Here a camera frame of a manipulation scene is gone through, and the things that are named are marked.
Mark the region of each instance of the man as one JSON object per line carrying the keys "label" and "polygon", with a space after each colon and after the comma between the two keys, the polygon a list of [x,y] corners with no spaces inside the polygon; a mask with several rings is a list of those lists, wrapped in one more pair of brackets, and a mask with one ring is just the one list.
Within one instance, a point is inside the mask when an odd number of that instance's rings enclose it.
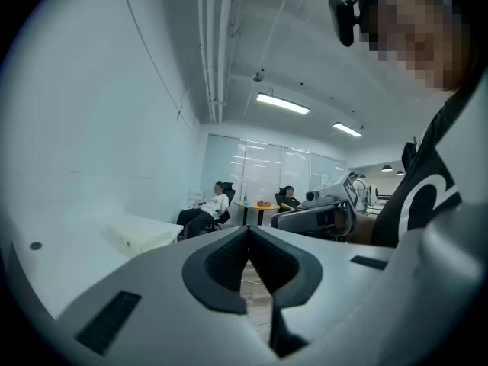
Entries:
{"label": "man", "polygon": [[356,204],[356,213],[366,214],[366,205],[364,204],[364,195],[366,194],[366,185],[363,181],[358,178],[358,174],[351,172],[349,174],[349,179],[351,179],[352,187],[355,189],[358,195],[358,203]]}
{"label": "man", "polygon": [[196,208],[183,210],[178,216],[178,225],[185,226],[188,223],[187,239],[198,236],[208,223],[218,220],[229,208],[229,198],[223,193],[221,181],[214,185],[213,192],[212,198],[198,202]]}
{"label": "man", "polygon": [[302,208],[302,204],[297,199],[293,198],[293,193],[294,193],[293,187],[291,186],[285,187],[284,193],[285,193],[285,197],[283,199],[283,202],[280,204],[279,213]]}
{"label": "man", "polygon": [[[481,48],[485,22],[477,18],[483,12],[482,1],[363,0],[361,6],[360,0],[358,22],[370,49],[383,56],[393,54],[426,87],[452,96],[429,124],[392,198],[376,220],[358,215],[349,242],[395,247],[406,231],[425,227],[461,202],[435,146],[463,111],[486,68]],[[335,225],[338,232],[345,228],[345,215],[339,210]]]}

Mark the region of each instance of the chair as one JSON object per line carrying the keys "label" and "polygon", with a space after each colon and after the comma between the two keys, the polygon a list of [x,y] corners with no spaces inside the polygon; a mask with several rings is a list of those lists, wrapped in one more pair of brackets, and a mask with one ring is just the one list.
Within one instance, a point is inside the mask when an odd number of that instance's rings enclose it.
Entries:
{"label": "chair", "polygon": [[[230,183],[228,181],[223,183],[223,193],[229,198],[229,206],[230,203],[232,202],[232,199],[234,198],[234,195],[236,195],[236,190],[232,189],[232,185],[233,183]],[[202,230],[202,232],[203,231],[206,233],[215,232],[216,231],[215,226],[217,226],[219,230],[221,230],[222,228],[220,228],[220,224],[226,223],[229,220],[229,218],[230,218],[229,209],[227,209],[226,212],[220,216],[220,218],[217,218],[216,220],[213,220],[210,223],[208,223],[208,225],[205,227],[204,230]]]}
{"label": "chair", "polygon": [[284,204],[284,197],[286,197],[287,193],[284,190],[284,188],[280,188],[280,191],[274,195],[274,199],[276,199],[276,204],[280,207],[278,210],[278,213],[284,213],[285,210],[283,207],[281,207],[281,204]]}

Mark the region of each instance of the wooden table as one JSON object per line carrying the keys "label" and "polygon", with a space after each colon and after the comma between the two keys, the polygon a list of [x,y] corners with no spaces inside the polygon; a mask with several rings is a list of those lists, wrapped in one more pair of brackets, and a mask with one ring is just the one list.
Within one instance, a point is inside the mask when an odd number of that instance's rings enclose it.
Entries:
{"label": "wooden table", "polygon": [[271,206],[258,206],[258,202],[249,202],[250,205],[244,205],[244,202],[237,201],[234,202],[237,206],[244,207],[244,219],[242,220],[242,224],[245,225],[247,221],[247,210],[259,210],[258,214],[258,225],[262,225],[262,216],[265,213],[265,210],[279,210],[279,206],[277,204],[271,204]]}

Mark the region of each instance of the fluorescent light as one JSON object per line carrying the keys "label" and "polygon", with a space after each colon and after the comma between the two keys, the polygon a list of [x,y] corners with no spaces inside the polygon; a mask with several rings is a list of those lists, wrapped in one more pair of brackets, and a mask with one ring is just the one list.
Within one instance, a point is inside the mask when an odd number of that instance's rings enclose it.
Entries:
{"label": "fluorescent light", "polygon": [[250,143],[259,143],[258,141],[251,141],[251,140],[248,140],[247,138],[239,138],[241,141],[248,141]]}
{"label": "fluorescent light", "polygon": [[351,134],[354,137],[360,137],[360,136],[362,136],[362,134],[358,133],[357,131],[354,131],[353,129],[349,129],[347,126],[344,126],[340,122],[335,122],[333,124],[333,126],[334,127],[337,127],[338,129],[340,129],[342,131],[345,131],[346,133]]}
{"label": "fluorescent light", "polygon": [[296,148],[288,148],[290,150],[295,150],[297,152],[302,152],[302,153],[310,153],[308,150],[303,150],[303,149],[296,149]]}
{"label": "fluorescent light", "polygon": [[275,96],[270,96],[259,92],[258,101],[264,103],[273,104],[274,106],[287,108],[288,110],[296,111],[300,114],[306,114],[310,111],[308,107],[300,106],[299,104],[292,103],[290,101],[285,101],[284,99],[276,98]]}

